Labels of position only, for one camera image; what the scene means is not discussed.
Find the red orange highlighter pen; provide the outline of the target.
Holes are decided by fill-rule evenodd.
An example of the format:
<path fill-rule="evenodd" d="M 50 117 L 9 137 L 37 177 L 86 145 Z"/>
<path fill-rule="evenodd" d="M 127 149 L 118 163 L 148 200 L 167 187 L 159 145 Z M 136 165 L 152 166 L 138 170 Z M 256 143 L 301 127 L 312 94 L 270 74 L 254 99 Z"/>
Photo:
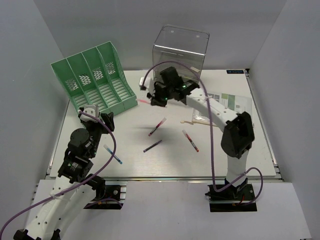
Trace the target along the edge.
<path fill-rule="evenodd" d="M 144 103 L 144 104 L 148 104 L 148 105 L 150 105 L 151 103 L 150 103 L 150 101 L 147 101 L 147 100 L 143 100 L 143 99 L 136 99 L 139 103 Z"/>

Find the blue pen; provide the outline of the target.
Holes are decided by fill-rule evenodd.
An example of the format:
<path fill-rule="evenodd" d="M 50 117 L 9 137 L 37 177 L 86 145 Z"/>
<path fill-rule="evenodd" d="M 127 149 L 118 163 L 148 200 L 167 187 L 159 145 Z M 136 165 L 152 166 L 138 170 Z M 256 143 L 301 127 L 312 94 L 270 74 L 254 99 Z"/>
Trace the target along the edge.
<path fill-rule="evenodd" d="M 123 162 L 119 159 L 118 156 L 115 155 L 114 151 L 111 150 L 111 148 L 110 148 L 108 145 L 104 144 L 103 147 L 105 148 L 106 151 L 108 151 L 111 155 L 113 155 L 113 158 L 114 158 L 119 164 L 121 164 L 121 165 L 123 164 Z"/>

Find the clear plastic drawer cabinet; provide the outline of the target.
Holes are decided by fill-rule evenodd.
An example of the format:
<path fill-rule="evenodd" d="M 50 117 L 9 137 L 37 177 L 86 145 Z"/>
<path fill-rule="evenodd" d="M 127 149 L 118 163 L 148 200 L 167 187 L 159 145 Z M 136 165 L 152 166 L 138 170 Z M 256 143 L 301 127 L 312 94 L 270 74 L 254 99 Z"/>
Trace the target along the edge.
<path fill-rule="evenodd" d="M 183 81 L 193 80 L 198 83 L 197 77 L 191 73 L 191 67 L 200 70 L 201 75 L 207 52 L 210 34 L 192 28 L 164 25 L 152 48 L 152 64 L 163 63 L 153 69 L 153 77 L 161 81 L 160 72 L 174 67 Z"/>

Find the beige eraser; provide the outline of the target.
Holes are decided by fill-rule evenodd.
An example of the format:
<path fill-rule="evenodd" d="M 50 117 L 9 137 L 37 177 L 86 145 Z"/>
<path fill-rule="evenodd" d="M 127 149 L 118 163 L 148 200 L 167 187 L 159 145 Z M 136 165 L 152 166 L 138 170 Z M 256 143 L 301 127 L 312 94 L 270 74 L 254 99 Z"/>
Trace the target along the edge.
<path fill-rule="evenodd" d="M 192 66 L 190 69 L 193 70 L 193 71 L 196 72 L 196 73 L 199 73 L 199 72 L 200 72 L 199 69 L 197 69 L 197 68 L 195 68 L 195 67 L 193 67 L 193 66 Z"/>

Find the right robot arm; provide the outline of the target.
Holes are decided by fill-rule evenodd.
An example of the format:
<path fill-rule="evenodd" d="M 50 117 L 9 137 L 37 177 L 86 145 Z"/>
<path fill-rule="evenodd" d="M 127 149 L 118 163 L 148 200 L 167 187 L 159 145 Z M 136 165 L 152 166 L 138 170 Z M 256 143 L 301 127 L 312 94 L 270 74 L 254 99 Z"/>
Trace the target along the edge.
<path fill-rule="evenodd" d="M 160 78 L 157 81 L 144 75 L 139 81 L 140 90 L 147 91 L 153 106 L 165 107 L 168 100 L 182 102 L 207 117 L 211 127 L 221 130 L 220 146 L 227 155 L 227 174 L 223 187 L 218 188 L 215 183 L 212 186 L 216 193 L 225 191 L 229 198 L 238 199 L 248 182 L 247 158 L 255 140 L 251 115 L 246 111 L 238 113 L 209 97 L 201 79 L 183 81 L 173 66 L 164 69 Z"/>

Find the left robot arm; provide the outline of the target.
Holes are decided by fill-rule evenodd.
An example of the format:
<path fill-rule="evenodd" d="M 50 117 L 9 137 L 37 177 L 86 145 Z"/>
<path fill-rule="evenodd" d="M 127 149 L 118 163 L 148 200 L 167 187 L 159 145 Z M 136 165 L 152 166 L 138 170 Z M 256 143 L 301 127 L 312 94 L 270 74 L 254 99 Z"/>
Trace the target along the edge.
<path fill-rule="evenodd" d="M 105 196 L 105 180 L 91 173 L 102 135 L 115 129 L 114 114 L 99 113 L 92 106 L 78 110 L 82 127 L 69 138 L 50 197 L 35 218 L 13 236 L 15 240 L 60 240 L 80 211 L 93 199 Z"/>

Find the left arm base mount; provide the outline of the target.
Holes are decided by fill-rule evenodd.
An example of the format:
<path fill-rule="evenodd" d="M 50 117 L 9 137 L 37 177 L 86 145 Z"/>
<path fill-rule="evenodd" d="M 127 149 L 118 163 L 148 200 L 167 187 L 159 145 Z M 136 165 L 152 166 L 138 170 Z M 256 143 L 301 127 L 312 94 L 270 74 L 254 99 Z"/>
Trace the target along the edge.
<path fill-rule="evenodd" d="M 84 209 L 86 210 L 121 210 L 127 192 L 127 182 L 107 180 L 105 187 L 100 190 Z"/>

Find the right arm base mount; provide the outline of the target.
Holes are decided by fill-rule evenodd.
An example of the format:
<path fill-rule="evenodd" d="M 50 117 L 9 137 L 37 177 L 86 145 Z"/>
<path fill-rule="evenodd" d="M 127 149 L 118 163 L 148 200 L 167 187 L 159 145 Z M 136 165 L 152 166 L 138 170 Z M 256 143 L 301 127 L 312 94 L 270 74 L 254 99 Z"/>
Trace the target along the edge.
<path fill-rule="evenodd" d="M 252 184 L 247 184 L 240 193 L 234 194 L 230 188 L 216 192 L 213 185 L 208 185 L 205 197 L 209 201 L 211 213 L 244 213 L 257 212 L 257 204 L 254 200 L 255 192 Z"/>

